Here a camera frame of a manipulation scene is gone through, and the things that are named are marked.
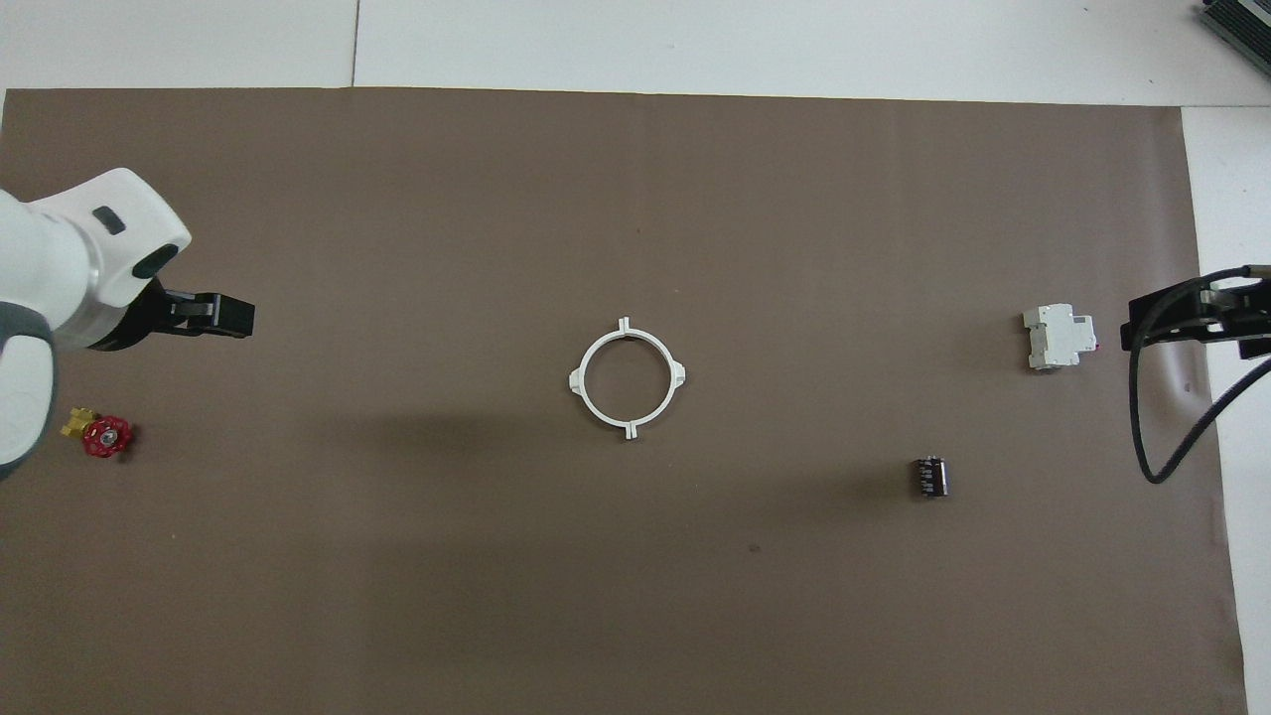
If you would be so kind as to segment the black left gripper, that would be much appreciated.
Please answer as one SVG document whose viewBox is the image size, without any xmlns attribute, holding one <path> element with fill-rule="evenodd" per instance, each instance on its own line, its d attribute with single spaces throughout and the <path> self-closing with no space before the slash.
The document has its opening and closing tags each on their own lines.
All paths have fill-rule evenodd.
<svg viewBox="0 0 1271 715">
<path fill-rule="evenodd" d="M 159 334 L 200 338 L 215 334 L 245 339 L 254 334 L 257 307 L 222 293 L 186 293 L 165 290 L 159 279 L 127 305 L 114 329 L 98 340 L 99 352 L 122 352 Z"/>
</svg>

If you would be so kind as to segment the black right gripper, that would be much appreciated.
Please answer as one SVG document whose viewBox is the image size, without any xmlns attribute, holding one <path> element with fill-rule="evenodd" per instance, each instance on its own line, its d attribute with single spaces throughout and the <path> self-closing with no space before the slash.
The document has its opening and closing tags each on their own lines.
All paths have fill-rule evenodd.
<svg viewBox="0 0 1271 715">
<path fill-rule="evenodd" d="M 1199 279 L 1153 291 L 1127 304 L 1121 326 L 1121 348 L 1145 330 L 1143 345 L 1199 340 L 1202 344 L 1235 343 L 1242 359 L 1270 354 L 1270 279 L 1251 276 L 1248 284 L 1218 288 Z"/>
</svg>

